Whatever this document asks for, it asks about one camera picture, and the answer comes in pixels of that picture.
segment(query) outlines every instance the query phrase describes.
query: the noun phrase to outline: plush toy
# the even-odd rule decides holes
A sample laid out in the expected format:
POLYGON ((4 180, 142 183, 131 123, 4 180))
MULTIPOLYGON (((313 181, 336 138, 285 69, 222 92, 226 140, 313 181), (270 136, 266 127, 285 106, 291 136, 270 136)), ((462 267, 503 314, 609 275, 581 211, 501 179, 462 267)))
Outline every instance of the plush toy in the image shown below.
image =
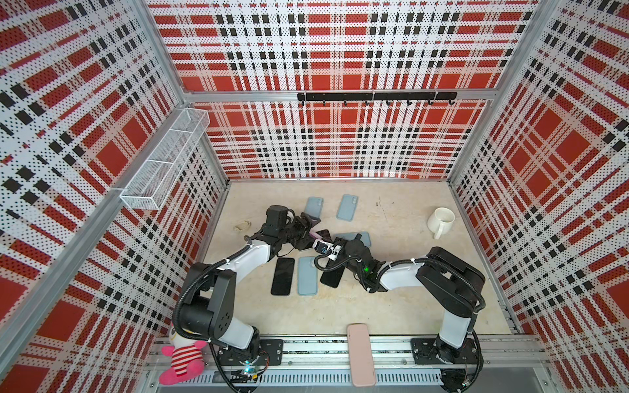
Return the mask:
POLYGON ((163 347, 162 353, 172 357, 171 367, 160 375, 159 382, 162 385, 174 385, 201 375, 205 367, 201 349, 208 343, 178 335, 172 324, 168 338, 172 345, 163 347))

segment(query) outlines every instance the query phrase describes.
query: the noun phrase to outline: blue phone case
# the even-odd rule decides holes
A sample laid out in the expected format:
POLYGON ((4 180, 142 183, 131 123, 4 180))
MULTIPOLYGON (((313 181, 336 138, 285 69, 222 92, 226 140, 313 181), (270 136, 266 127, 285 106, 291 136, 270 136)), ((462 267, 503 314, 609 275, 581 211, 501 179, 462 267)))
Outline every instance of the blue phone case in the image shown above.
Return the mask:
POLYGON ((321 210, 323 209, 323 198, 310 197, 306 203, 304 213, 314 218, 321 217, 321 210))
POLYGON ((341 199, 341 204, 338 206, 337 218, 344 221, 353 220, 353 214, 356 211, 357 204, 358 197, 356 195, 343 195, 343 199, 341 199))
POLYGON ((360 238, 360 241, 362 241, 362 243, 367 246, 367 247, 371 247, 371 238, 369 237, 369 232, 347 232, 347 233, 337 233, 336 235, 334 235, 335 238, 343 238, 346 240, 353 240, 356 237, 356 234, 360 233, 360 235, 362 236, 360 238))
POLYGON ((297 293, 301 296, 314 296, 319 291, 317 269, 314 257, 301 257, 297 265, 297 293))

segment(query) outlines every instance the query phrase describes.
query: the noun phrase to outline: white wire basket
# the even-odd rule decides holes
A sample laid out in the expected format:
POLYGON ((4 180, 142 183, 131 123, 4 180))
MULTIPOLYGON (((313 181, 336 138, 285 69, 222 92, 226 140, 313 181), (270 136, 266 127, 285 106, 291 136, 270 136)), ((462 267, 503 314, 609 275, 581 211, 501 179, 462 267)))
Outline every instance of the white wire basket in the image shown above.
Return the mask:
POLYGON ((208 125, 207 111, 181 111, 120 195, 130 209, 160 210, 164 206, 208 125))

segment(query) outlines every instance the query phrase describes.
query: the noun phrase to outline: gray floor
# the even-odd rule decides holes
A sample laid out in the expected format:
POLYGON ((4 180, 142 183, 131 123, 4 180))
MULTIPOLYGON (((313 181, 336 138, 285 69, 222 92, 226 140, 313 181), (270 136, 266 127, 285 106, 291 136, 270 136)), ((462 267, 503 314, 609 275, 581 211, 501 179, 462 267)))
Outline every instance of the gray floor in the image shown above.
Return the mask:
MULTIPOLYGON (((228 388, 216 387, 160 387, 159 393, 227 393, 228 388)), ((355 387, 261 387, 256 393, 443 393, 440 386, 371 388, 355 387)), ((468 393, 542 393, 535 373, 530 368, 485 368, 468 393)))

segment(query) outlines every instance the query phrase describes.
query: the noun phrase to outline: beige tabletop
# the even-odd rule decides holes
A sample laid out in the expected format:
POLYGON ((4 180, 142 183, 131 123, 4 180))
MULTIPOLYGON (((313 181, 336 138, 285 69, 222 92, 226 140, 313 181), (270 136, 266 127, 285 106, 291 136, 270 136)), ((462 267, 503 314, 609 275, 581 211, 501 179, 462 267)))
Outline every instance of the beige tabletop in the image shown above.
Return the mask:
MULTIPOLYGON (((441 182, 232 183, 205 263, 216 262, 241 249, 243 236, 252 235, 260 229, 270 205, 283 205, 301 214, 311 196, 324 199, 321 223, 314 227, 315 230, 328 229, 332 235, 367 231, 372 242, 371 254, 377 260, 420 257, 431 247, 440 246, 488 277, 450 189, 441 182), (336 218, 343 194, 359 197, 353 221, 336 218), (434 240, 426 221, 440 206, 454 211, 456 220, 449 233, 434 240), (234 227, 243 221, 251 222, 251 226, 236 230, 234 227)), ((291 245, 284 245, 280 255, 290 249, 291 245)), ((315 255, 312 249, 303 252, 293 250, 287 255, 296 261, 290 296, 270 294, 276 258, 256 268, 236 287, 235 316, 268 335, 344 335, 351 323, 366 323, 372 335, 427 335, 439 332, 443 307, 423 287, 369 294, 351 272, 345 271, 338 288, 319 282, 317 295, 298 295, 297 261, 300 257, 315 255)), ((482 295, 487 306, 479 313, 476 332, 480 335, 510 334, 489 279, 482 295)))

